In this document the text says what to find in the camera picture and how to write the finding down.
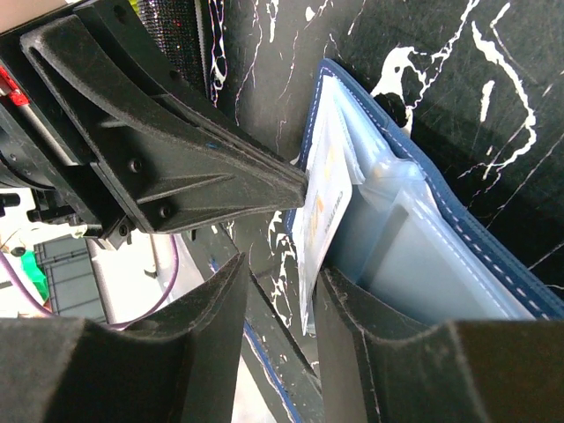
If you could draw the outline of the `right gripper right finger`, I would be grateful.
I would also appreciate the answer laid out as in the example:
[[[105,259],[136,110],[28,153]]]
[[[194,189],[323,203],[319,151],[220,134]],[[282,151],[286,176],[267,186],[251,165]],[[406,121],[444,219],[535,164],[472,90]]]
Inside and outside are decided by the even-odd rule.
[[[315,328],[329,422],[560,422],[560,321],[426,326],[321,271]]]

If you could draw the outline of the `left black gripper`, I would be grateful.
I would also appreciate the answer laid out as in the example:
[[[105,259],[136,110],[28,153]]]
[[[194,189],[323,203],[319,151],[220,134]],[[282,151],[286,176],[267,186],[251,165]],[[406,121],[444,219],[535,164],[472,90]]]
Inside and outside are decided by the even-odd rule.
[[[305,175],[212,105],[200,2],[74,13],[1,34],[1,185],[32,190],[30,221],[118,249],[135,225],[172,234],[303,205]]]

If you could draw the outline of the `navy blue card holder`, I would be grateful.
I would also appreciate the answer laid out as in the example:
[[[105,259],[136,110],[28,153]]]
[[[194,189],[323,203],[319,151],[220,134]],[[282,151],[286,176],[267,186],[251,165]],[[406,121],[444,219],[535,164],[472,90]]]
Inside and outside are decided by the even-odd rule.
[[[340,84],[337,104],[350,138],[352,198],[321,267],[324,264],[337,267],[356,286],[367,291],[360,284],[361,273],[392,209],[403,206],[424,212],[451,230],[513,298],[532,313],[532,319],[560,320],[561,298],[468,212],[426,154],[343,67],[330,59],[322,60],[318,67],[299,169],[307,176],[311,131],[324,77],[335,78]],[[298,209],[286,215],[285,224],[292,241]]]

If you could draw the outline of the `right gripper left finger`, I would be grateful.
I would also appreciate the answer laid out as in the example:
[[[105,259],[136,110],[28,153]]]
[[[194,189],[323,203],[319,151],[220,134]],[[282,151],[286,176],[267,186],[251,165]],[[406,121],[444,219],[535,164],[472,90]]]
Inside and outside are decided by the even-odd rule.
[[[4,318],[4,422],[228,422],[248,261],[126,330],[83,318]]]

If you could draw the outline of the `white gold VIP card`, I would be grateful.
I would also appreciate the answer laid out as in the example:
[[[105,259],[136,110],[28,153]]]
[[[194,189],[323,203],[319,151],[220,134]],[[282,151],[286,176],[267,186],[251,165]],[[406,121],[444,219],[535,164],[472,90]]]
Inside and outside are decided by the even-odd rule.
[[[308,190],[293,225],[304,334],[313,333],[313,291],[317,275],[345,210],[352,198],[349,171],[350,138],[337,104],[340,84],[324,77],[311,131]]]

